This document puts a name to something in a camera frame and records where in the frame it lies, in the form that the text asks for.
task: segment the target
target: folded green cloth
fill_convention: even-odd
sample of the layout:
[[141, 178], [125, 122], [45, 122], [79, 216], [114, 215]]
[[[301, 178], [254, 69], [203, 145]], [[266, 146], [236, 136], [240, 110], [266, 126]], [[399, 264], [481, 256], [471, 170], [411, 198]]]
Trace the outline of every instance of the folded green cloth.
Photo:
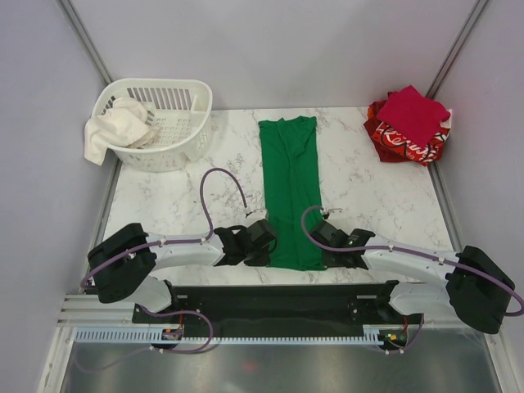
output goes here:
[[[322, 252], [302, 232], [300, 217], [312, 205], [322, 205], [318, 183], [317, 119], [260, 121], [265, 207], [275, 227], [278, 246], [271, 267], [324, 270]], [[322, 219], [318, 210], [306, 220], [308, 230]]]

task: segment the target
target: wall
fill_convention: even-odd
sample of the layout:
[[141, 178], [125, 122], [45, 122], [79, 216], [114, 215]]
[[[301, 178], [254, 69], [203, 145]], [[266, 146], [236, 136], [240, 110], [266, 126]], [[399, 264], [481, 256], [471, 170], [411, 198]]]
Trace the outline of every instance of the wall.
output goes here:
[[[440, 162], [460, 235], [478, 245], [524, 292], [524, 2], [491, 2], [437, 99], [454, 108]], [[524, 322], [506, 318], [524, 369]]]
[[201, 79], [215, 109], [426, 92], [474, 0], [72, 0], [114, 79]]
[[0, 52], [0, 391], [29, 393], [78, 286], [111, 163], [83, 158], [103, 85], [55, 2], [2, 2]]

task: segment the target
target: laundry basket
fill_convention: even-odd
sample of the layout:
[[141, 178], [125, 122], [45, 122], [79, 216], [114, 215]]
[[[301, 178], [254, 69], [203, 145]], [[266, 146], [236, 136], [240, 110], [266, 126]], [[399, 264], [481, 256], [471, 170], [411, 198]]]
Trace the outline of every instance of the laundry basket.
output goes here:
[[158, 134], [144, 148], [110, 145], [128, 165], [147, 172], [182, 169], [198, 159], [210, 140], [213, 93], [198, 80], [121, 79], [107, 86], [95, 104], [93, 116], [103, 115], [120, 97], [140, 101], [148, 110], [147, 124], [159, 127]]

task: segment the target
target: white marble surface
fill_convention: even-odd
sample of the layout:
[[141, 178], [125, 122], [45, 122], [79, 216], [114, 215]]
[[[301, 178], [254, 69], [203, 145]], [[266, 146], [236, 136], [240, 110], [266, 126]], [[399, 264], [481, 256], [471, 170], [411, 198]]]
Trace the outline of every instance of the white marble surface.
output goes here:
[[[343, 208], [347, 229], [364, 228], [398, 242], [451, 250], [449, 236], [426, 168], [414, 163], [384, 164], [378, 159], [363, 123], [367, 108], [214, 111], [208, 152], [184, 170], [163, 174], [138, 172], [124, 165], [111, 207], [106, 237], [139, 222], [146, 231], [164, 234], [207, 230], [198, 187], [211, 167], [232, 171], [251, 209], [264, 207], [260, 120], [317, 116], [318, 167], [323, 205]], [[206, 181], [206, 201], [215, 226], [237, 224], [242, 202], [224, 174]], [[381, 282], [390, 273], [361, 269], [296, 272], [274, 268], [187, 266], [155, 274], [174, 285], [308, 284]]]

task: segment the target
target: gray floor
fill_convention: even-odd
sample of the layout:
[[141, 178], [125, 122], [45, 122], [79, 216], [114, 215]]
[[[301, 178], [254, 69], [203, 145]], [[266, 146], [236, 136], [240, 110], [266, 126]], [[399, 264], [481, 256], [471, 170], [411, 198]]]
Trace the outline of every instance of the gray floor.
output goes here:
[[[75, 344], [86, 368], [136, 345]], [[63, 392], [494, 393], [500, 392], [481, 334], [424, 330], [404, 355], [356, 346], [218, 346], [197, 355], [135, 355], [97, 375], [71, 365]]]

